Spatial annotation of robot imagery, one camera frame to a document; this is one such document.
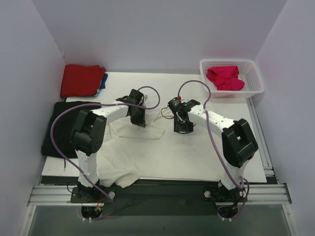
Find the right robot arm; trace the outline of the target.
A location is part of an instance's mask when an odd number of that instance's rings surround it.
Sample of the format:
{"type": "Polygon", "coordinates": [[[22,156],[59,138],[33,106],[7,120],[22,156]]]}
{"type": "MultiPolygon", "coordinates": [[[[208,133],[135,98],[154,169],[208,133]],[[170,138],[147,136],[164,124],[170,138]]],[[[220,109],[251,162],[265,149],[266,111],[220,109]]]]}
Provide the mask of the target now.
{"type": "Polygon", "coordinates": [[[219,181],[218,195],[229,201],[236,194],[236,188],[243,189],[243,173],[246,165],[258,151],[258,144],[249,123],[245,119],[233,120],[209,111],[198,101],[184,102],[175,97],[168,102],[173,114],[174,132],[189,134],[194,126],[208,130],[211,143],[218,155],[225,173],[219,181]]]}

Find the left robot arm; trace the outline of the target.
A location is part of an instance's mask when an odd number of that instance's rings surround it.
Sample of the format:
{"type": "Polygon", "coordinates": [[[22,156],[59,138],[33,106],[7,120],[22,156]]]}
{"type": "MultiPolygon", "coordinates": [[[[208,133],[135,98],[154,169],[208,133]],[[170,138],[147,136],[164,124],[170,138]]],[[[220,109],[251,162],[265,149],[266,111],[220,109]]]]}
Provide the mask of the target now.
{"type": "Polygon", "coordinates": [[[87,202],[92,203],[99,198],[96,153],[103,144],[106,126],[120,118],[130,117],[132,124],[145,127],[146,100],[146,95],[132,89],[129,95],[116,99],[109,106],[79,112],[70,134],[70,142],[74,146],[80,168],[78,193],[87,202]]]}

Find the cream white t shirt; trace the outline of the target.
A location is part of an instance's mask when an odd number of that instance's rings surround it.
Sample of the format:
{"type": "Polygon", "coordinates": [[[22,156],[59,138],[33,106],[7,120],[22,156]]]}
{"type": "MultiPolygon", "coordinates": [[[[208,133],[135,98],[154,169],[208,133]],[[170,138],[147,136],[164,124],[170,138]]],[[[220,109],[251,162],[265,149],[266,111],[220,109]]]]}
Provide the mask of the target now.
{"type": "Polygon", "coordinates": [[[218,181],[223,167],[208,132],[196,126],[177,134],[173,122],[158,114],[146,117],[146,127],[121,118],[106,126],[97,152],[100,183],[125,188],[142,178],[218,181]]]}

